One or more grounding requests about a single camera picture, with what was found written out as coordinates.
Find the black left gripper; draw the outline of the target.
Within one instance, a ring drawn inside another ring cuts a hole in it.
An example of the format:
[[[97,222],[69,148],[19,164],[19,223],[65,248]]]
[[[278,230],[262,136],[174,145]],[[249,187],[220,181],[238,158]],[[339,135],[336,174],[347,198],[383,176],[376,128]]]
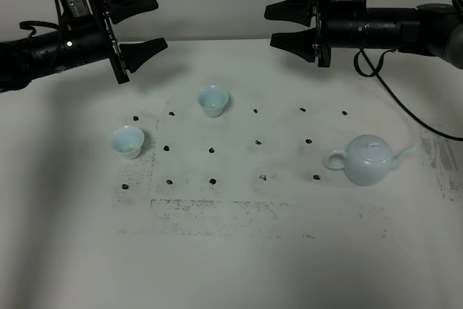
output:
[[[54,62],[56,72],[108,59],[117,82],[122,84],[129,82],[124,63],[135,73],[147,60],[168,48],[164,38],[118,46],[112,30],[111,21],[118,24],[157,10],[156,0],[87,0],[87,3],[90,15],[86,17],[72,19],[63,9],[61,47]]]

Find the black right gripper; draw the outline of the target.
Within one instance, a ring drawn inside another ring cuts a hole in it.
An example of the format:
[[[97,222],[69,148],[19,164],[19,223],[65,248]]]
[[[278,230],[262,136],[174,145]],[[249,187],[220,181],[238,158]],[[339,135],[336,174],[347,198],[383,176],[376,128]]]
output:
[[[309,63],[318,58],[319,67],[331,64],[331,49],[353,43],[359,16],[366,10],[366,0],[285,0],[266,7],[266,20],[293,22],[315,28],[296,33],[274,33],[270,46],[289,52]]]

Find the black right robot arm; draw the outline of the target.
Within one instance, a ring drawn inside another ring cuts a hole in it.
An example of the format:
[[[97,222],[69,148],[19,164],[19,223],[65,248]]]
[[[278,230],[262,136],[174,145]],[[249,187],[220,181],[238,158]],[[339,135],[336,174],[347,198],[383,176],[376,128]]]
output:
[[[462,0],[415,8],[371,8],[367,0],[285,0],[266,7],[267,20],[306,26],[274,33],[271,46],[319,67],[334,48],[385,49],[436,56],[462,68]]]

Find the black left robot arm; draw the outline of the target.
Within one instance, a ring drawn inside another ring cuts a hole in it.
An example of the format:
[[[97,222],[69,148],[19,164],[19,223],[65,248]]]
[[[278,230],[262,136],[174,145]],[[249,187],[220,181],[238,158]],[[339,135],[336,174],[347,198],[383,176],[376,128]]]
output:
[[[49,33],[36,35],[40,22],[29,21],[31,34],[1,44],[1,89],[21,90],[33,80],[86,64],[109,60],[118,83],[129,82],[150,58],[167,48],[164,38],[118,43],[112,26],[158,8],[156,0],[88,0],[91,12],[73,17],[64,12]]]

